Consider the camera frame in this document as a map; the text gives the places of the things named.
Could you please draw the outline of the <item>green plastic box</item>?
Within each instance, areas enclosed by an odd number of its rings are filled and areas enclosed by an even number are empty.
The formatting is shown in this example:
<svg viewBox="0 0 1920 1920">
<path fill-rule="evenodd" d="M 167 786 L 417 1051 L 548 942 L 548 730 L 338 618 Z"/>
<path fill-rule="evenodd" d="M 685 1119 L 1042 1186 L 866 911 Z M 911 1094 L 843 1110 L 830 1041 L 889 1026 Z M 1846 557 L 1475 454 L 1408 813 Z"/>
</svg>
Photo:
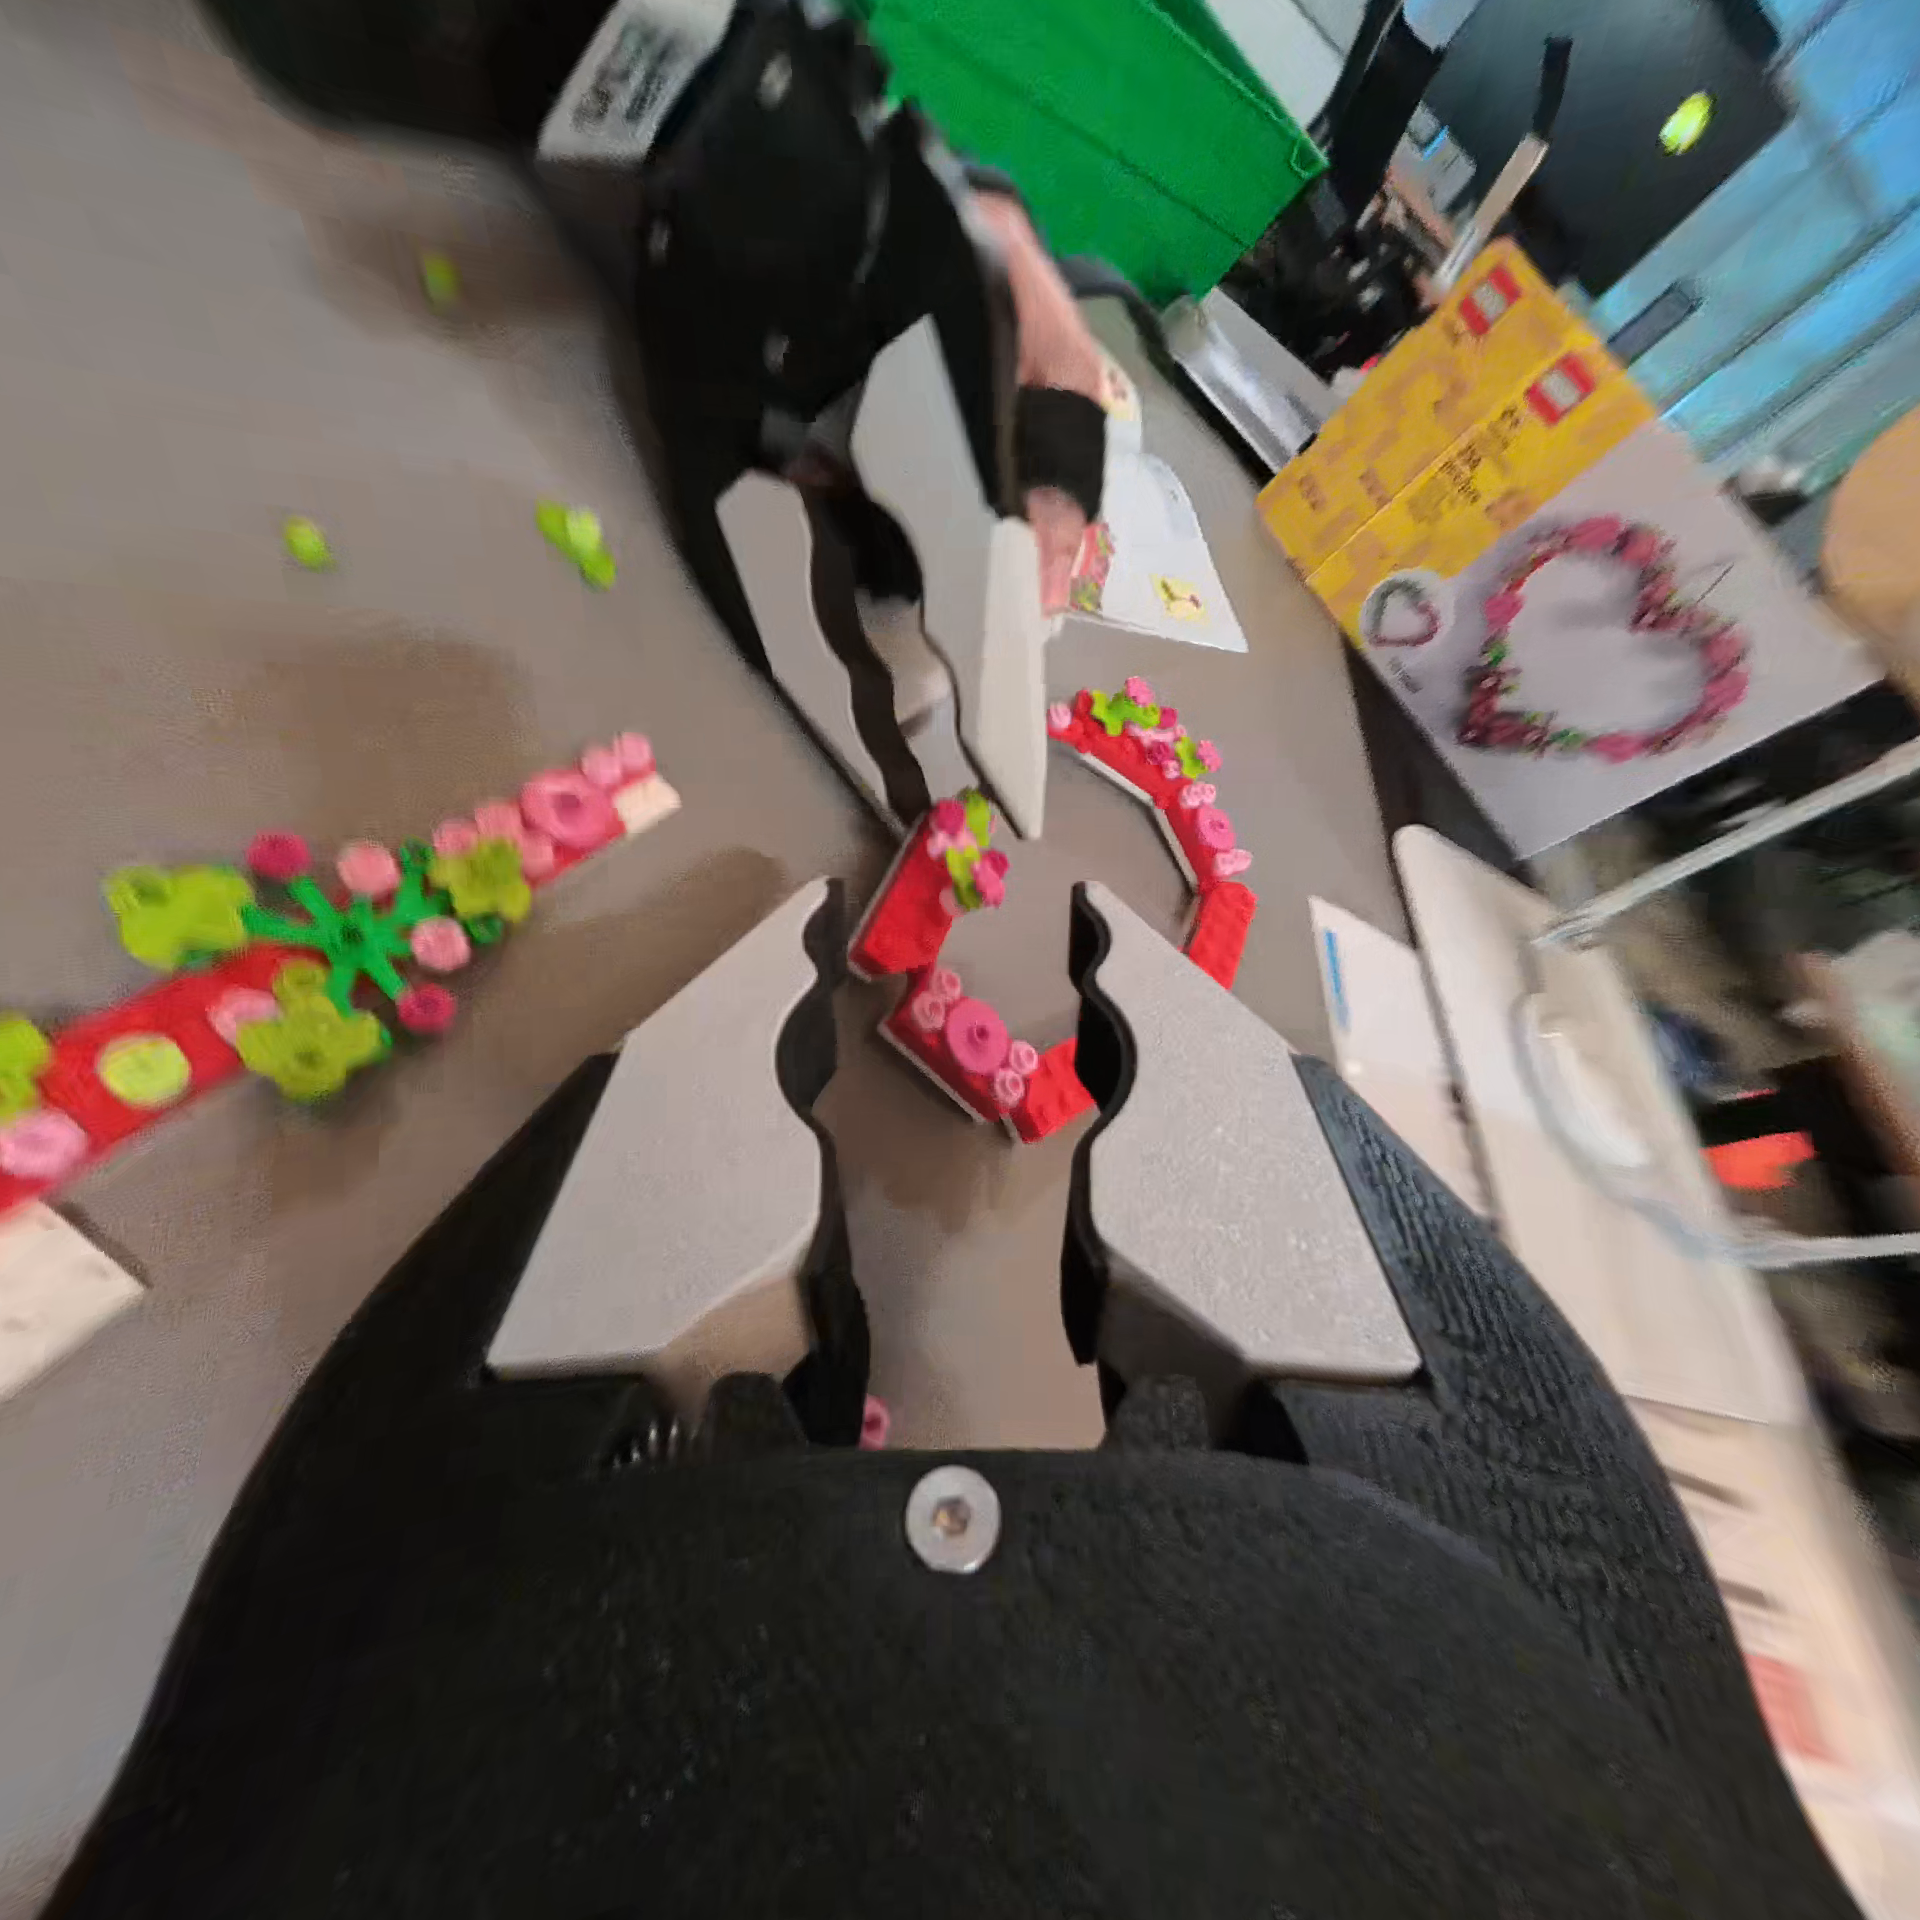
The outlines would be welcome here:
<svg viewBox="0 0 1920 1920">
<path fill-rule="evenodd" d="M 857 3 L 947 146 L 1013 180 L 1053 250 L 1157 310 L 1215 290 L 1324 176 L 1286 110 L 1305 23 L 1267 63 L 1215 3 Z"/>
</svg>

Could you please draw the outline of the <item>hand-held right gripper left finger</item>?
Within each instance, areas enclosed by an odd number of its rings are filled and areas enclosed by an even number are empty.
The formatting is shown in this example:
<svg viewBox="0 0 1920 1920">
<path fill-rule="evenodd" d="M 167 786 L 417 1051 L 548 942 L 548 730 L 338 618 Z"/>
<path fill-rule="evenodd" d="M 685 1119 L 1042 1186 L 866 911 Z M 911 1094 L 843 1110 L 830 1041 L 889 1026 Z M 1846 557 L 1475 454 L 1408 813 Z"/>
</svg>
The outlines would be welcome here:
<svg viewBox="0 0 1920 1920">
<path fill-rule="evenodd" d="M 871 1333 L 816 1115 L 843 977 L 845 885 L 813 878 L 624 1034 L 492 1377 L 636 1377 L 685 1427 L 724 1377 L 774 1377 L 811 1439 L 860 1443 Z"/>
</svg>

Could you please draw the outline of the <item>red lego arc with string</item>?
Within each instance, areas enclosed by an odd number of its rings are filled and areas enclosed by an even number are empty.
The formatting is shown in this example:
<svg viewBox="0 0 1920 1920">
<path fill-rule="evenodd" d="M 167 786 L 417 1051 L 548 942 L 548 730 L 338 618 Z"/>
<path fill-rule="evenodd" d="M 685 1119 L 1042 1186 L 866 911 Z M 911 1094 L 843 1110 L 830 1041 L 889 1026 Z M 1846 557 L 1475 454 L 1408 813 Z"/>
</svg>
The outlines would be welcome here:
<svg viewBox="0 0 1920 1920">
<path fill-rule="evenodd" d="M 1250 852 L 1219 798 L 1219 743 L 1192 730 L 1142 677 L 1047 703 L 1044 734 L 1154 815 L 1188 881 L 1181 949 L 1223 988 L 1236 988 L 1256 893 L 1248 889 Z"/>
</svg>

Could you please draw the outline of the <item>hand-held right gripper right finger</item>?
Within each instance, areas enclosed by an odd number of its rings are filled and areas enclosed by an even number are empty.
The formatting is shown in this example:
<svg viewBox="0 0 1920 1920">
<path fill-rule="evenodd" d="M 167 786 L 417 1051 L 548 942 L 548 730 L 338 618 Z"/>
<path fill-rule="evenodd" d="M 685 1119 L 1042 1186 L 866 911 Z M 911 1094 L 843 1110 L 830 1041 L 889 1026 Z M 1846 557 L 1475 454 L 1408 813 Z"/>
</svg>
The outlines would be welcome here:
<svg viewBox="0 0 1920 1920">
<path fill-rule="evenodd" d="M 1067 903 L 1076 1075 L 1061 1319 L 1101 1414 L 1188 1381 L 1227 1437 L 1272 1385 L 1387 1389 L 1425 1357 L 1291 1041 L 1105 881 Z"/>
</svg>

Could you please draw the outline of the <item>lego instruction booklet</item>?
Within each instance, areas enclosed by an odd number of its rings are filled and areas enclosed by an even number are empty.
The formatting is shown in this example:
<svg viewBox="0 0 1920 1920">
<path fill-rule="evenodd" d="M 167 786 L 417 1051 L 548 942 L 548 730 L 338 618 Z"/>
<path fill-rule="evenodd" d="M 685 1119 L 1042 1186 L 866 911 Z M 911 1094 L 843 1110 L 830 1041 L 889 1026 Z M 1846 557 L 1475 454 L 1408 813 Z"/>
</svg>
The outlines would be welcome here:
<svg viewBox="0 0 1920 1920">
<path fill-rule="evenodd" d="M 1163 458 L 1129 444 L 1107 454 L 1101 520 L 1067 577 L 1067 614 L 1227 657 L 1248 653 L 1188 490 Z"/>
</svg>

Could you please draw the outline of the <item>white paper with blue stripe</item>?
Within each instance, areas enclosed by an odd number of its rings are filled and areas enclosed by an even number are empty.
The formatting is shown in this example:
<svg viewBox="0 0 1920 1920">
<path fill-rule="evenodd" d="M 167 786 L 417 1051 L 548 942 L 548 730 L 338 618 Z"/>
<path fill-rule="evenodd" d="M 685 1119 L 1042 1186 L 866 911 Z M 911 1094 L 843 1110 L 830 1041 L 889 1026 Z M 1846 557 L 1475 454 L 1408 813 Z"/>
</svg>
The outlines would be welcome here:
<svg viewBox="0 0 1920 1920">
<path fill-rule="evenodd" d="M 1311 899 L 1311 932 L 1339 1076 L 1470 1212 L 1493 1219 L 1419 949 L 1327 899 Z"/>
</svg>

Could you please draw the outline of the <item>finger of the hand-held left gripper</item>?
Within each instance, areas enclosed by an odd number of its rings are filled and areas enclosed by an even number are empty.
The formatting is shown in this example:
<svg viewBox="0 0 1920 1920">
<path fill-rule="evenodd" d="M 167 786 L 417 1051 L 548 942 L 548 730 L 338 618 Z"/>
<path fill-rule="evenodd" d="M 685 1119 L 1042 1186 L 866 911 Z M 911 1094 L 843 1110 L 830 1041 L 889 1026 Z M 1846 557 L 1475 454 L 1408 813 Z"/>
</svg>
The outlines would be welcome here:
<svg viewBox="0 0 1920 1920">
<path fill-rule="evenodd" d="M 811 738 L 892 830 L 911 830 L 932 783 L 911 746 L 892 667 L 860 612 L 853 548 L 816 494 L 742 473 L 717 502 L 756 618 L 768 678 Z"/>
<path fill-rule="evenodd" d="M 921 625 L 954 686 L 957 743 L 1009 825 L 1036 842 L 1047 780 L 1040 543 L 979 482 L 932 317 L 871 359 L 853 466 L 921 566 Z"/>
</svg>

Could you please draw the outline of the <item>long flowered lego strip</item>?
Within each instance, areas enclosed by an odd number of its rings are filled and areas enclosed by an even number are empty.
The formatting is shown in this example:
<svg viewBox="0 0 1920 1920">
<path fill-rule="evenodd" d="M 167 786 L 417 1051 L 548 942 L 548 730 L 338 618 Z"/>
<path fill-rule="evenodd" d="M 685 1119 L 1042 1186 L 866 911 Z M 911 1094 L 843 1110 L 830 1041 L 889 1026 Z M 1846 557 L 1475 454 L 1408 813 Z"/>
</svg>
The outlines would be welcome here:
<svg viewBox="0 0 1920 1920">
<path fill-rule="evenodd" d="M 238 862 L 110 872 L 105 911 L 147 987 L 55 1026 L 4 1010 L 4 1397 L 142 1300 L 55 1212 L 65 1189 L 228 1085 L 326 1108 L 446 1039 L 468 974 L 547 891 L 680 805 L 649 738 L 622 730 L 424 837 L 323 856 L 267 830 Z"/>
</svg>

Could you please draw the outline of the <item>yellow lego set box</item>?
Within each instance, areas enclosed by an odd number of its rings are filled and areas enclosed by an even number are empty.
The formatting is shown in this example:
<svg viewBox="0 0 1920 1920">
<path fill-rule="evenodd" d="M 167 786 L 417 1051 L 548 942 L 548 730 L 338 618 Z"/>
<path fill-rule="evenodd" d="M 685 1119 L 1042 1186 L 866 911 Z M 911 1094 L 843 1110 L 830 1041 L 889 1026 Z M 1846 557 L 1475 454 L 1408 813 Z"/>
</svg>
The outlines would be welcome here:
<svg viewBox="0 0 1920 1920">
<path fill-rule="evenodd" d="M 1359 663 L 1530 857 L 1881 683 L 1510 243 L 1260 494 Z"/>
</svg>

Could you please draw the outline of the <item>black monitor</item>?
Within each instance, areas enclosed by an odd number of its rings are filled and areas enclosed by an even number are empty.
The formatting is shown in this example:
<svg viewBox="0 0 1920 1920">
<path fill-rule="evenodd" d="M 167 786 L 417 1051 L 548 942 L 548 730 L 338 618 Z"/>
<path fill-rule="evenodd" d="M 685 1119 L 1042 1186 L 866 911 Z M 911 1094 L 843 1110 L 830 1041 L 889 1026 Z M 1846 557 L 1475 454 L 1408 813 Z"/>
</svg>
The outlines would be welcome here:
<svg viewBox="0 0 1920 1920">
<path fill-rule="evenodd" d="M 1783 39 L 1763 3 L 1479 3 L 1425 94 L 1473 189 L 1532 130 L 1561 39 L 1548 158 L 1510 223 L 1542 275 L 1602 297 L 1790 125 Z"/>
</svg>

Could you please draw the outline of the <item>white rounded board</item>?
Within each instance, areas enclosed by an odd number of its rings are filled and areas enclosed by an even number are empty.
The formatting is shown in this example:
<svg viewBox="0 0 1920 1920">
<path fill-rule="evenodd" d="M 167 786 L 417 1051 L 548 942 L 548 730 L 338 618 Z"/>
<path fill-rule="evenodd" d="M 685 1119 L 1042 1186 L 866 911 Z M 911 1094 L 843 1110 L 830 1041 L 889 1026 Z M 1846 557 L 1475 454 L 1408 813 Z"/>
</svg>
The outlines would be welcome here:
<svg viewBox="0 0 1920 1920">
<path fill-rule="evenodd" d="M 1695 1096 L 1604 947 L 1436 830 L 1396 862 L 1497 1223 L 1615 1385 L 1731 1421 L 1918 1443 L 1918 1270 L 1834 1249 L 1851 1119 L 1817 1090 Z"/>
</svg>

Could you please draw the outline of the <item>short red flowered lego arc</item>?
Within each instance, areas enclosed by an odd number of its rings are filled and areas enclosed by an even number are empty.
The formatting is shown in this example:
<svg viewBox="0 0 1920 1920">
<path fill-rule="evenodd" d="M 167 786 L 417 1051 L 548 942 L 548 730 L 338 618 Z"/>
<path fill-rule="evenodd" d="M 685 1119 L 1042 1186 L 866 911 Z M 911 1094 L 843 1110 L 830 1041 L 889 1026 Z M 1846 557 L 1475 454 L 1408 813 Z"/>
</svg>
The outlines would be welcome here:
<svg viewBox="0 0 1920 1920">
<path fill-rule="evenodd" d="M 997 805 L 967 786 L 932 803 L 907 830 L 884 881 L 853 932 L 845 966 L 894 982 L 878 1034 L 969 1119 L 1018 1142 L 1058 1137 L 1090 1112 L 1076 1044 L 1033 1044 L 947 963 L 947 938 L 1005 899 L 1009 856 L 997 848 Z"/>
</svg>

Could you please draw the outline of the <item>printed instruction sheet in sleeve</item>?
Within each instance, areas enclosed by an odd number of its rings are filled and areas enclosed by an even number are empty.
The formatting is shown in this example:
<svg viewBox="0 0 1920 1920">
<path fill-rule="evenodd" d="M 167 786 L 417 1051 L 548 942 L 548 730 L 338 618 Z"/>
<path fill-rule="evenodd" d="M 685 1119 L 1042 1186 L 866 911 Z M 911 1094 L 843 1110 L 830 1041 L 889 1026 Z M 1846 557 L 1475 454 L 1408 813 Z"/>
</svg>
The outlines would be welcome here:
<svg viewBox="0 0 1920 1920">
<path fill-rule="evenodd" d="M 1630 1402 L 1708 1555 L 1766 1735 L 1869 1917 L 1918 1917 L 1918 1648 L 1825 1437 Z"/>
</svg>

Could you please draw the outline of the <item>lime double flower lego piece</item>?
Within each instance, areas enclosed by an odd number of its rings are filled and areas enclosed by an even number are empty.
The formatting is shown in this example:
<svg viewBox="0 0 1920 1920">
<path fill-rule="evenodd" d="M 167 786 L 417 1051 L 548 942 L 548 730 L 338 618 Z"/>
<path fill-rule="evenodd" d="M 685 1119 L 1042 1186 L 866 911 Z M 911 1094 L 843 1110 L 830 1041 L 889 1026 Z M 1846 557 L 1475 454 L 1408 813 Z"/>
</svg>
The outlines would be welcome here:
<svg viewBox="0 0 1920 1920">
<path fill-rule="evenodd" d="M 586 584 L 608 590 L 618 577 L 618 557 L 606 543 L 606 524 L 595 510 L 563 499 L 539 499 L 537 524 L 551 553 L 560 553 Z"/>
</svg>

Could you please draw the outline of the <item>person's left hand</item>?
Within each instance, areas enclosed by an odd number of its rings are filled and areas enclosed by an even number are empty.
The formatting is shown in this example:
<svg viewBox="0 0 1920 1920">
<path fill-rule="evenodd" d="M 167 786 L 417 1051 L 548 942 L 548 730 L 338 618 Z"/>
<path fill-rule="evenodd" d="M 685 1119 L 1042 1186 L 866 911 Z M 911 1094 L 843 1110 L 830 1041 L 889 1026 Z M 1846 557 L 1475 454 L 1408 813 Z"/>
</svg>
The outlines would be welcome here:
<svg viewBox="0 0 1920 1920">
<path fill-rule="evenodd" d="M 1107 494 L 1110 366 L 1017 186 L 969 171 L 967 189 L 1017 302 L 1017 494 L 1040 548 L 1042 614 L 1061 618 Z"/>
</svg>

